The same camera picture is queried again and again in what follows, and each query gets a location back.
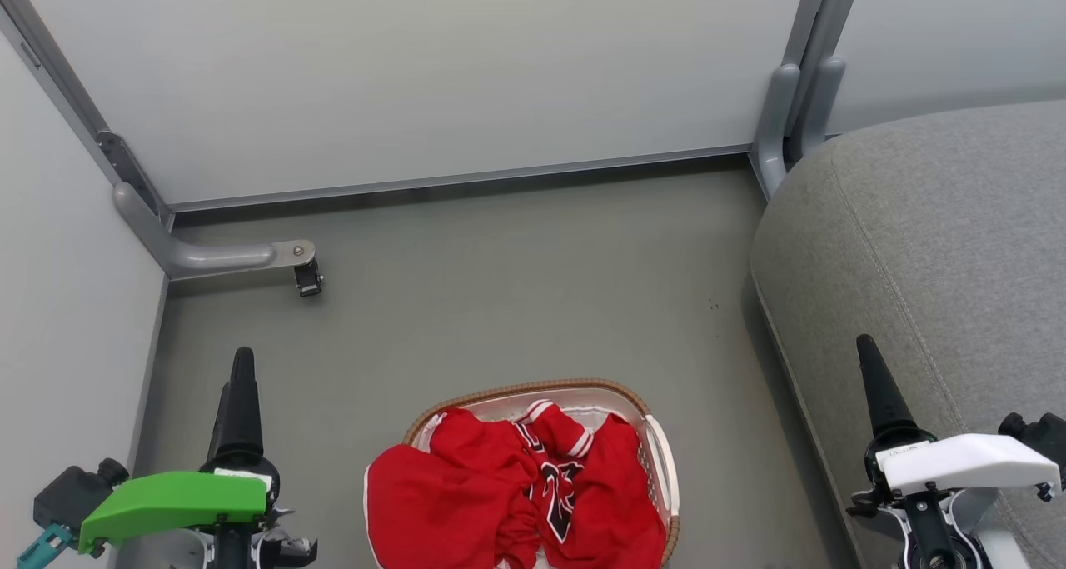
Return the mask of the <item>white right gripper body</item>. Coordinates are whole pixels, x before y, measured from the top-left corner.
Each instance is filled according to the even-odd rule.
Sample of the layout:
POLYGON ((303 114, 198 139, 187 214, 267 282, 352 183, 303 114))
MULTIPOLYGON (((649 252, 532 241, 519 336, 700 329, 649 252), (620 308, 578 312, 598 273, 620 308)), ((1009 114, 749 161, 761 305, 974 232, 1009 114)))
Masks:
POLYGON ((1062 493, 1059 465, 1005 435, 967 433, 890 448, 874 459, 888 490, 904 497, 968 488, 1039 487, 1051 498, 1062 493))

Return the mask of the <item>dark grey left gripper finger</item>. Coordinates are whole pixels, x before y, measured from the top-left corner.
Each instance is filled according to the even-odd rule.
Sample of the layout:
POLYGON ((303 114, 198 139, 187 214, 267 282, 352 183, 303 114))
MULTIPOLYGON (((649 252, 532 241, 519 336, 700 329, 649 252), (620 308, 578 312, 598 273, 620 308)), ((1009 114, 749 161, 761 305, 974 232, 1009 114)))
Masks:
POLYGON ((263 452, 254 352, 251 347, 240 347, 235 352, 229 380, 220 395, 207 462, 262 458, 263 452))

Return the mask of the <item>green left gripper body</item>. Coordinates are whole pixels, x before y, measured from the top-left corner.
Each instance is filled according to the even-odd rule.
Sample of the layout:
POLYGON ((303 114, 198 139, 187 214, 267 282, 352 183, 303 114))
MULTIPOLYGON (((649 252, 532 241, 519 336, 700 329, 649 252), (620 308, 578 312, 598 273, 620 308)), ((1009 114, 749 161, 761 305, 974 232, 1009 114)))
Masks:
POLYGON ((209 467, 130 478, 122 464, 106 458, 94 476, 102 481, 104 498, 80 523, 81 554, 158 532, 206 529, 214 554, 251 555, 252 538, 281 490, 281 475, 266 460, 251 469, 209 467))

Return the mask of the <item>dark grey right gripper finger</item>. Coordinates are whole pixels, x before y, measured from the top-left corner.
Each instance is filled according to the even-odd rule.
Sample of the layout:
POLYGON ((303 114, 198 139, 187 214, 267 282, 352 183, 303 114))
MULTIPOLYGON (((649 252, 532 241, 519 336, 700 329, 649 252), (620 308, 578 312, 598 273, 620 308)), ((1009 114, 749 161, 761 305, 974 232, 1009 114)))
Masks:
POLYGON ((916 430, 917 425, 909 406, 906 405, 874 337, 869 334, 858 335, 856 348, 873 437, 884 437, 894 430, 916 430))

